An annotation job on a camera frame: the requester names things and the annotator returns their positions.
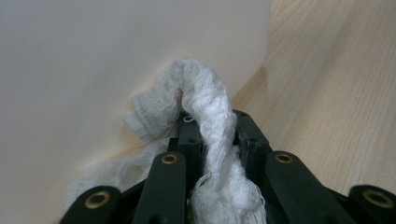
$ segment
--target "twisted white fabric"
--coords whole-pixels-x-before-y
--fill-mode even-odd
[[[198,122],[207,152],[204,175],[191,198],[195,223],[265,223],[264,199],[246,178],[237,156],[239,149],[233,146],[236,116],[224,85],[211,68],[193,58],[177,60],[150,90],[134,97],[134,105],[125,121],[148,143],[145,150],[169,135],[181,109]],[[147,176],[147,170],[140,171]],[[125,186],[122,174],[115,172],[115,176],[116,187]],[[75,194],[85,190],[71,189]]]

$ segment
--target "wooden table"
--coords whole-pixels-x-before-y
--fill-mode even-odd
[[[396,193],[396,1],[273,0],[266,62],[233,107],[323,185]]]

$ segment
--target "crumpled cloth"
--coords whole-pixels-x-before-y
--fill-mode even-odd
[[[236,116],[215,71],[185,57],[162,72],[155,85],[134,96],[134,111],[124,120],[145,145],[126,159],[108,161],[75,179],[65,207],[94,186],[124,191],[147,178],[156,155],[167,148],[180,111],[199,124],[207,148],[204,175],[191,197],[195,223],[266,223],[264,198],[245,176],[233,146]]]

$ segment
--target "white bin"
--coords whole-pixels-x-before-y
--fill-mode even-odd
[[[234,96],[264,60],[270,0],[0,3],[0,223],[51,223],[67,184],[133,143],[131,96],[196,57]]]

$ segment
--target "wood grain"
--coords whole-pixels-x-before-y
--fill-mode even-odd
[[[396,1],[273,0],[267,59],[233,98],[323,185],[396,193]]]

